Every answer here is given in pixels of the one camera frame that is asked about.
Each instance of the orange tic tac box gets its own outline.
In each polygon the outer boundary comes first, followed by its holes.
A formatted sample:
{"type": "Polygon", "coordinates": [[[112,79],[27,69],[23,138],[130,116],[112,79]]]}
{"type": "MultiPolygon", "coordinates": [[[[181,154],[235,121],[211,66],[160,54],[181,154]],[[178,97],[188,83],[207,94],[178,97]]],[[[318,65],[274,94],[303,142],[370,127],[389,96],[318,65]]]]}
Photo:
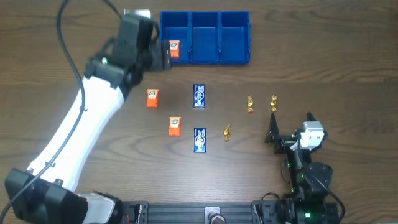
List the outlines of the orange tic tac box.
{"type": "Polygon", "coordinates": [[[147,90],[147,108],[157,108],[159,104],[159,90],[147,90]]]}
{"type": "Polygon", "coordinates": [[[172,58],[179,59],[180,58],[180,41],[179,40],[170,40],[170,54],[172,58]]]}
{"type": "Polygon", "coordinates": [[[181,136],[181,117],[170,117],[169,136],[181,136]]]}

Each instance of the gold wrapped candy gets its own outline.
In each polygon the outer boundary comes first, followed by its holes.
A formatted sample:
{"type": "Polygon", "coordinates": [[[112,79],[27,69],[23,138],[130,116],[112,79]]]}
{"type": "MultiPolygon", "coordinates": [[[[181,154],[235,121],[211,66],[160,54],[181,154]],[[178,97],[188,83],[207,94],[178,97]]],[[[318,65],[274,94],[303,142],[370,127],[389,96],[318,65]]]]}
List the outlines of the gold wrapped candy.
{"type": "Polygon", "coordinates": [[[275,96],[275,95],[273,95],[272,96],[272,100],[271,100],[271,102],[270,102],[270,106],[271,106],[271,111],[272,112],[276,112],[276,107],[277,107],[277,104],[278,104],[278,96],[275,96]]]}
{"type": "Polygon", "coordinates": [[[229,124],[226,129],[224,129],[224,136],[225,136],[225,141],[229,141],[229,137],[231,136],[231,131],[229,130],[229,127],[231,127],[231,124],[229,124]]]}
{"type": "Polygon", "coordinates": [[[248,96],[248,113],[253,112],[253,97],[248,96]]]}

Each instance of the wooden surface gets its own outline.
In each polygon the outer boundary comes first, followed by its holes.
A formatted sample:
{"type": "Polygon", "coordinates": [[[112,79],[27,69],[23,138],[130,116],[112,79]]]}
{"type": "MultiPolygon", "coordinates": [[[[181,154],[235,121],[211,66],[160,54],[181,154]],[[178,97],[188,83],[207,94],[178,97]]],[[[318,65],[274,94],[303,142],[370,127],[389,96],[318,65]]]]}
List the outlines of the wooden surface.
{"type": "MultiPolygon", "coordinates": [[[[264,144],[269,101],[279,96],[282,133],[311,111],[329,132],[314,161],[333,168],[343,223],[398,220],[398,3],[312,0],[115,0],[121,11],[251,12],[248,66],[182,66],[146,73],[111,119],[83,169],[77,192],[149,202],[250,202],[289,192],[284,157],[264,144]],[[206,109],[192,109],[192,85],[206,83],[206,109]],[[160,108],[146,108],[146,89],[160,108]],[[254,97],[254,114],[246,97],[254,97]],[[168,137],[169,116],[182,136],[168,137]],[[231,140],[223,130],[231,123],[231,140]],[[207,127],[208,153],[193,153],[193,128],[207,127]]],[[[26,169],[50,141],[77,92],[59,46],[60,1],[0,1],[0,180],[26,169]]],[[[63,17],[67,47],[83,72],[118,31],[99,0],[72,1],[63,17]]],[[[0,184],[1,209],[8,201],[0,184]]],[[[9,212],[5,223],[21,223],[9,212]]]]}

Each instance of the wood grain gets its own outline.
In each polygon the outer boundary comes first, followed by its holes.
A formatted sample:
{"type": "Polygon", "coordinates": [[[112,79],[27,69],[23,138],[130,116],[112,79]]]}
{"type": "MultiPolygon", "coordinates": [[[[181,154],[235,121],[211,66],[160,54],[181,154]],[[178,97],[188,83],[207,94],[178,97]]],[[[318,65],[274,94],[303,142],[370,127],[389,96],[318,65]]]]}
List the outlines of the wood grain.
{"type": "MultiPolygon", "coordinates": [[[[90,154],[77,192],[109,192],[149,202],[250,202],[289,186],[283,156],[264,137],[269,101],[279,96],[282,133],[311,111],[329,132],[313,155],[334,170],[331,189],[344,202],[343,223],[398,220],[398,3],[321,0],[115,0],[119,10],[247,10],[252,52],[247,66],[179,66],[146,73],[90,154]],[[206,109],[192,109],[192,85],[206,83],[206,109]],[[157,110],[146,89],[160,89],[157,110]],[[246,97],[254,97],[247,114],[246,97]],[[168,117],[182,136],[168,137],[168,117]],[[231,123],[230,142],[222,132],[231,123]],[[193,153],[193,128],[208,129],[208,153],[193,153]]],[[[59,46],[60,1],[0,1],[0,178],[25,169],[50,141],[77,92],[59,46]]],[[[72,1],[65,42],[80,72],[118,31],[99,0],[72,1]]],[[[0,206],[8,201],[0,185],[0,206]]],[[[12,211],[5,223],[22,223],[12,211]]]]}

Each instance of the blue plastic container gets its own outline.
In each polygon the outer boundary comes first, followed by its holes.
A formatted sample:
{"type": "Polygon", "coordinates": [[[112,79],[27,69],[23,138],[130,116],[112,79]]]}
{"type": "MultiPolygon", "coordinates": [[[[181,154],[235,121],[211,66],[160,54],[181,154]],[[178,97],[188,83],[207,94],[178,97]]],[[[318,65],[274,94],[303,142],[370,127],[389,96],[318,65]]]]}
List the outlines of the blue plastic container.
{"type": "Polygon", "coordinates": [[[161,12],[160,39],[179,40],[173,64],[250,62],[249,12],[161,12]]]}

